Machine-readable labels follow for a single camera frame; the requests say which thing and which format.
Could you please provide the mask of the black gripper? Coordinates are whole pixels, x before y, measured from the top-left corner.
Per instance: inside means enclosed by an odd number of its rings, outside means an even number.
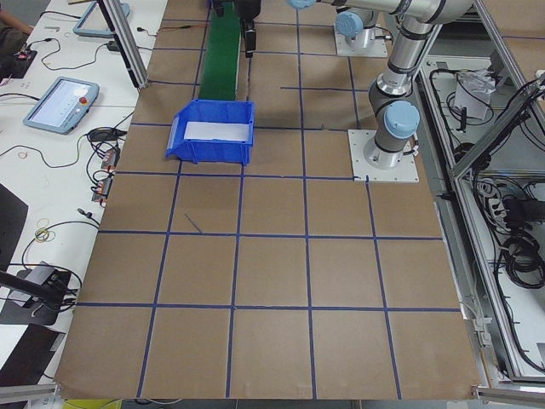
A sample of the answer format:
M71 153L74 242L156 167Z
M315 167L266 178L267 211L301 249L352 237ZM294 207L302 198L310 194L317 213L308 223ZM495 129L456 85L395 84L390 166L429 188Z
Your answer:
M223 0L212 0L212 8L217 17L224 16L225 6ZM252 58L256 49L256 29L253 20L261 12L261 0L236 0L236 11L238 17L243 20L245 57Z

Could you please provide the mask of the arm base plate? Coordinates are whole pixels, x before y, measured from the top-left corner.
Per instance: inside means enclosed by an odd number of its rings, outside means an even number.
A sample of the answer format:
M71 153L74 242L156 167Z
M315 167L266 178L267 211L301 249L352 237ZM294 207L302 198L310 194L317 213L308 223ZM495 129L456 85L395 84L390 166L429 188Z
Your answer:
M374 130L349 130L348 140L352 160L353 179L377 183L418 183L414 155L410 143L398 153L383 152L375 141Z
M364 29L355 37L344 36L335 30L336 53L339 56L387 58L387 47L379 26Z

